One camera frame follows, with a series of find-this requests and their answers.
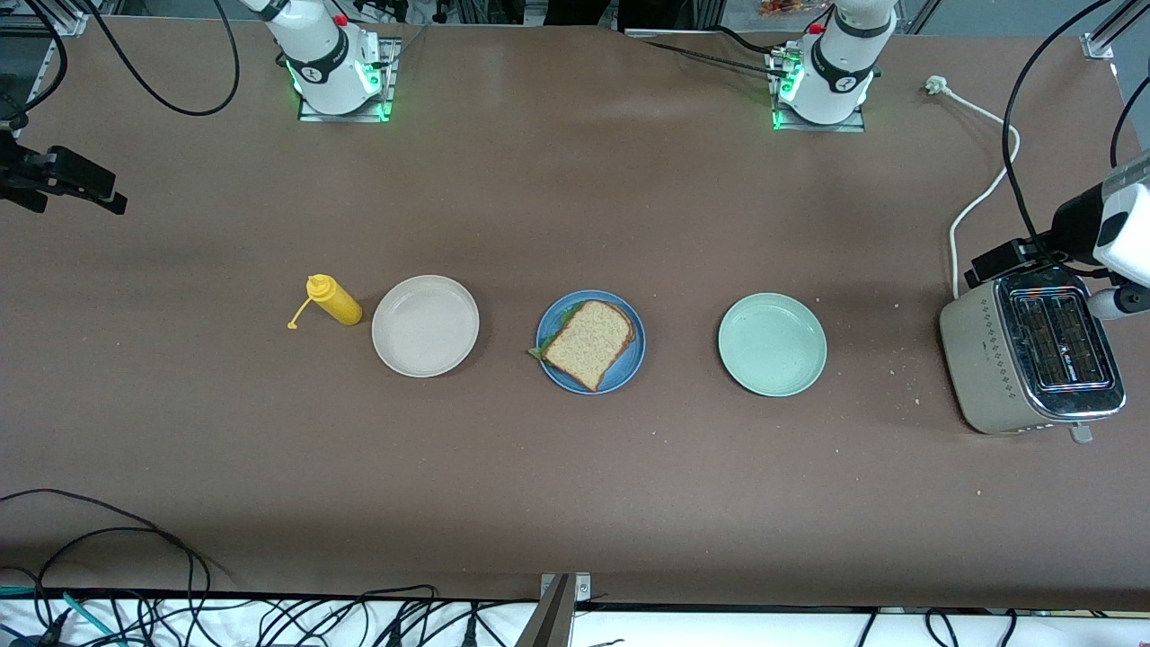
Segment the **brown table cover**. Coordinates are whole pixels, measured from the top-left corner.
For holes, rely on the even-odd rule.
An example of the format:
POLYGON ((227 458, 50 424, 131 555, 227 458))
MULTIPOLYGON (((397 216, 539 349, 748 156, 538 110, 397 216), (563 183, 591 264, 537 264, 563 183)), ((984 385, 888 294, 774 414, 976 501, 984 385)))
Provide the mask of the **brown table cover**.
POLYGON ((427 584, 529 598, 549 571, 611 601, 1150 607, 1150 316, 1111 323, 1126 408, 974 433, 937 315, 946 229, 1035 38, 889 43, 862 134, 770 126, 739 71, 601 29, 439 26, 386 123, 302 123, 266 26, 241 87, 168 111, 94 30, 23 143, 118 176, 126 213, 0 205, 0 565, 33 568, 118 504, 213 560, 213 590, 427 584), (363 308, 316 305, 309 275, 363 308), (439 275, 478 306, 438 377, 383 364, 371 319, 439 275), (632 305, 646 357, 573 394, 529 355, 583 288, 632 305), (724 313, 777 292, 828 359, 792 396, 739 386, 724 313))

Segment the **green round plate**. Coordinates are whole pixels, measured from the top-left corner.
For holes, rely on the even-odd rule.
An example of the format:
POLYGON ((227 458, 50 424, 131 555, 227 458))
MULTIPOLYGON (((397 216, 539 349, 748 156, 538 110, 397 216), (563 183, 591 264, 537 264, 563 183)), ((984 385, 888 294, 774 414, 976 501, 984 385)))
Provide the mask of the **green round plate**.
POLYGON ((724 313, 716 348, 727 373, 760 396, 792 396, 816 384, 828 359, 820 321, 792 296, 758 292, 724 313))

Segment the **beige round plate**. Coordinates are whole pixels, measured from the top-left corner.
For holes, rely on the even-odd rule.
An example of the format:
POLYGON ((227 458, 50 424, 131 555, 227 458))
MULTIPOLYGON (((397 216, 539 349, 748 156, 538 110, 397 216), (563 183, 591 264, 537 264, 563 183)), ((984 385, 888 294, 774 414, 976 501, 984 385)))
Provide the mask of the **beige round plate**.
POLYGON ((438 377, 471 355, 480 323, 476 300, 463 284, 447 276, 413 276, 379 300, 373 348, 394 373, 438 377))

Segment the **blue round plate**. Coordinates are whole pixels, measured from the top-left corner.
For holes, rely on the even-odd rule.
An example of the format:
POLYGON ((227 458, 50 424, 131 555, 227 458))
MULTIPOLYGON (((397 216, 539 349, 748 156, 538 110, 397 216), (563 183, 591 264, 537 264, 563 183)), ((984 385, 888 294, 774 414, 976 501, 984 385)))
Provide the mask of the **blue round plate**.
POLYGON ((641 319, 638 311, 632 308, 632 305, 623 298, 599 288, 583 288, 560 296, 543 311, 539 323, 535 328, 535 346, 542 347, 549 337, 555 336, 560 331, 560 328, 562 328, 564 316, 567 311, 570 311, 574 306, 586 302, 586 300, 603 300, 605 303, 618 306, 621 311, 624 311, 627 318, 630 319, 630 324, 632 324, 632 329, 635 329, 635 340, 628 345, 628 348, 622 352, 621 357, 607 370, 600 388, 591 392, 590 388, 580 385, 570 373, 564 373, 561 369, 550 365, 543 360, 539 360, 539 363, 543 372, 557 386, 567 390, 567 392, 573 394, 608 394, 616 392, 618 388, 622 388, 628 382, 632 382, 632 377, 636 377, 638 371, 641 371, 641 365, 643 365, 647 351, 647 336, 643 319, 641 319))

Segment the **yellow mustard squeeze bottle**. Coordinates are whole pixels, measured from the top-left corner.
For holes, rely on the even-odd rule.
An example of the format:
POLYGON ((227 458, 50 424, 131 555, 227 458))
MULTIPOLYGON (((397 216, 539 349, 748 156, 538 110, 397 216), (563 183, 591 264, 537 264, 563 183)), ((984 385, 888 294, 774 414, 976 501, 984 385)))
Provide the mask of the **yellow mustard squeeze bottle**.
POLYGON ((296 310, 292 319, 288 321, 288 329, 298 328, 298 319, 308 306, 316 305, 329 316, 338 321, 342 326, 356 326, 363 318, 363 308, 358 303, 356 298, 348 293, 332 276, 327 274, 309 275, 305 282, 305 300, 296 310))

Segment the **green lettuce leaf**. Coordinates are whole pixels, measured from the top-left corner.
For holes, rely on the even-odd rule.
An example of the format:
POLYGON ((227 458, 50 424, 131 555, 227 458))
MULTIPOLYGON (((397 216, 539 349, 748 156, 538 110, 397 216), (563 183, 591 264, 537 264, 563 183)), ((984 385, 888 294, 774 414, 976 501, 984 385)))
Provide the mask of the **green lettuce leaf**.
POLYGON ((576 311, 578 311, 581 307, 582 303, 580 302, 576 303, 575 306, 568 307, 567 310, 564 311, 562 315, 560 315, 560 318, 558 319, 559 328, 557 328, 554 332, 551 332, 550 336, 544 337, 540 340, 540 342, 537 342, 534 346, 534 348, 529 349, 528 351, 529 355, 544 363, 547 349, 551 347, 552 344, 554 344, 554 341, 558 339, 559 336, 562 336, 564 328, 567 326, 572 317, 575 315, 576 311))

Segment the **grey metal bracket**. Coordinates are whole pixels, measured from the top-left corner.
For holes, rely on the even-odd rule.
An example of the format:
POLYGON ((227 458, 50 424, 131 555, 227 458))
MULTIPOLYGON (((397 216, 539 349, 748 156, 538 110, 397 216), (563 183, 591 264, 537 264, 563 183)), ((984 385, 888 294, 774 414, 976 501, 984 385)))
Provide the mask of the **grey metal bracket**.
POLYGON ((575 607, 586 602, 591 593, 591 573, 543 573, 540 599, 515 647, 572 647, 575 607))

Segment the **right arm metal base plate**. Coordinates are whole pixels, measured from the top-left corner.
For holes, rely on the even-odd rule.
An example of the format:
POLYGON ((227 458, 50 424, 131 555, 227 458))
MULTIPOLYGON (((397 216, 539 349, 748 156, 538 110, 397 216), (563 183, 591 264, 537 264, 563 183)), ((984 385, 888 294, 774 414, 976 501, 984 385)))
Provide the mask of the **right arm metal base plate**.
POLYGON ((391 118, 401 40, 342 30, 340 49, 301 63, 288 59, 300 97, 298 118, 309 122, 383 123, 391 118))

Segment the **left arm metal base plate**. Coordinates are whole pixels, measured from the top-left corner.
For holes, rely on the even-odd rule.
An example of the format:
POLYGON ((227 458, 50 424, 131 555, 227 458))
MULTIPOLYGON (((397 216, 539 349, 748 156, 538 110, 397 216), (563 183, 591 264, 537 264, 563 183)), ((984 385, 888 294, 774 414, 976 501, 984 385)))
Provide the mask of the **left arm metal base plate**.
POLYGON ((851 113, 845 120, 837 123, 822 124, 808 121, 802 116, 789 99, 793 99, 802 82, 808 78, 805 66, 802 64, 802 51, 799 49, 773 49, 764 54, 764 62, 769 71, 781 71, 781 76, 774 76, 769 80, 772 95, 772 120, 775 130, 798 130, 808 132, 838 132, 838 134, 860 134, 865 131, 865 120, 862 118, 862 100, 866 99, 866 91, 858 99, 854 99, 851 113))

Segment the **aluminium frame profile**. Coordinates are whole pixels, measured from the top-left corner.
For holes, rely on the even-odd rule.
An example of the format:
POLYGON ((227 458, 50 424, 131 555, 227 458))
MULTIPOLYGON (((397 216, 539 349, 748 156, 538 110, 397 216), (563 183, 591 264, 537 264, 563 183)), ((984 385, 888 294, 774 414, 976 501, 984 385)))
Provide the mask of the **aluminium frame profile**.
POLYGON ((0 0, 0 122, 49 88, 57 43, 82 34, 80 0, 0 0))
POLYGON ((1088 60, 1112 60, 1116 41, 1150 16, 1150 0, 1118 0, 1113 11, 1101 21, 1092 31, 1084 33, 1080 41, 1088 60))

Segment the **silver beige toaster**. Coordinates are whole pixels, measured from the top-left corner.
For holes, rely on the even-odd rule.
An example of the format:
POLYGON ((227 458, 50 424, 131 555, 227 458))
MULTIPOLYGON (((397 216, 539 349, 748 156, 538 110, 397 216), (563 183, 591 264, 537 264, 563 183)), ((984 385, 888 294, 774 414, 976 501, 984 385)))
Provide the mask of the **silver beige toaster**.
POLYGON ((971 288, 938 316, 946 365, 963 417, 977 433, 1013 437, 1112 417, 1126 390, 1101 319, 1075 274, 1007 274, 971 288))

